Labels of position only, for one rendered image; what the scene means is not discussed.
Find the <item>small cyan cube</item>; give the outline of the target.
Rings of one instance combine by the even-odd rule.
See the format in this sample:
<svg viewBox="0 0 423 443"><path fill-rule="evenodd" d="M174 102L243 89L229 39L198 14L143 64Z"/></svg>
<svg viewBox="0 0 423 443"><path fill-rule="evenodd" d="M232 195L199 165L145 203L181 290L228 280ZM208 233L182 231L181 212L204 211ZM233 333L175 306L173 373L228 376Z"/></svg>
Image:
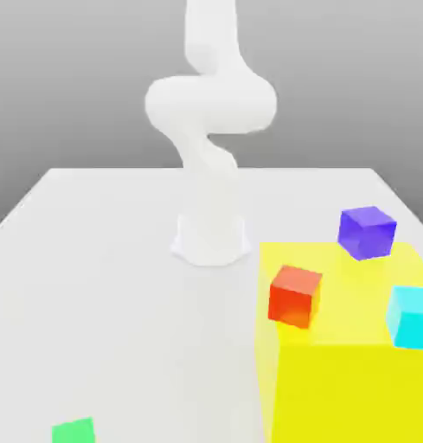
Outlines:
<svg viewBox="0 0 423 443"><path fill-rule="evenodd" d="M386 325L394 347L423 350L423 287L392 288Z"/></svg>

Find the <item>small green cube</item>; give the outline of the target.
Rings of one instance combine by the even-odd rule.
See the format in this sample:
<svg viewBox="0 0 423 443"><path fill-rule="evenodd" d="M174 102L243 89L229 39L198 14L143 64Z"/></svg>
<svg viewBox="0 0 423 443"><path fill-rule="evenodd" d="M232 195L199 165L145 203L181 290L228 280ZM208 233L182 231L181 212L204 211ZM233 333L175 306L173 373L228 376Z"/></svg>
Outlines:
<svg viewBox="0 0 423 443"><path fill-rule="evenodd" d="M53 426L52 443L96 443L93 419L83 418Z"/></svg>

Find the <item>large yellow box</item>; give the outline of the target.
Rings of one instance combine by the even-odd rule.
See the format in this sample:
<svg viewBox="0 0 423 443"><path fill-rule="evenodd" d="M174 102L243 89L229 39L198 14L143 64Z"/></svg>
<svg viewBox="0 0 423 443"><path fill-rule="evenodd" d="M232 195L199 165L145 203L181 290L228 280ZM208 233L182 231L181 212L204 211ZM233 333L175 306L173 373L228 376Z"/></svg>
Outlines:
<svg viewBox="0 0 423 443"><path fill-rule="evenodd" d="M284 265L320 273L306 329L267 316ZM405 242L358 261L335 242L264 242L254 348L266 443L423 443L423 350L392 344L394 286L423 287L423 259Z"/></svg>

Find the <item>small purple cube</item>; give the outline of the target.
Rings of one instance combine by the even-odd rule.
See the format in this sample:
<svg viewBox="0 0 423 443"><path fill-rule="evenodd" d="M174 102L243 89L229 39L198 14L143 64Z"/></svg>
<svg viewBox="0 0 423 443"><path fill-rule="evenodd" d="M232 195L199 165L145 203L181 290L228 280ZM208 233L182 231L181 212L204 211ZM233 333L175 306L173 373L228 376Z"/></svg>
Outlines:
<svg viewBox="0 0 423 443"><path fill-rule="evenodd" d="M345 209L340 215L337 242L355 260L391 254L397 221L376 206Z"/></svg>

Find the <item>small red cube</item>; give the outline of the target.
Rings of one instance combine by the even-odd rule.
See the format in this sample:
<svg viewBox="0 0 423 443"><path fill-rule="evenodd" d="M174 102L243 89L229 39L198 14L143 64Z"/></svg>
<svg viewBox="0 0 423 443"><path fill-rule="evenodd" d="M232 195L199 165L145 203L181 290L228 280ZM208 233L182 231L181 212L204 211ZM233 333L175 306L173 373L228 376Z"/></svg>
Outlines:
<svg viewBox="0 0 423 443"><path fill-rule="evenodd" d="M318 309L322 279L321 273L282 266L270 284L268 318L308 329Z"/></svg>

